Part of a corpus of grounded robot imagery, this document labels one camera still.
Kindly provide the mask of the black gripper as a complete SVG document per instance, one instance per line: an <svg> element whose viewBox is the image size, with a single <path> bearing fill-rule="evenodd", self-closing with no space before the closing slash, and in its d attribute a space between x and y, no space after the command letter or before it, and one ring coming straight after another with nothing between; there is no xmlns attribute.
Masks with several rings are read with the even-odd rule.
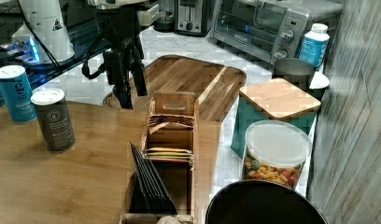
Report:
<svg viewBox="0 0 381 224"><path fill-rule="evenodd" d="M118 98L120 107L132 109L130 85L125 83L129 72L133 75L137 95L148 94L142 63L144 52L139 37L141 27L135 9L98 9L96 19L103 39L111 45L111 51L103 54L108 83L115 85L113 93Z"/></svg>

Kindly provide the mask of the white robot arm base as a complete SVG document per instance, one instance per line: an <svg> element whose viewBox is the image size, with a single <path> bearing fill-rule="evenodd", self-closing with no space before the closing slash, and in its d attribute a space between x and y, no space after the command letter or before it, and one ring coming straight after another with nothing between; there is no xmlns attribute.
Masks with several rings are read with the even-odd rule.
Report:
<svg viewBox="0 0 381 224"><path fill-rule="evenodd" d="M71 59L75 52L64 25L59 0L19 0L25 20L12 35L13 41L26 41L30 52L22 57L31 65L51 63L46 48L57 63Z"/></svg>

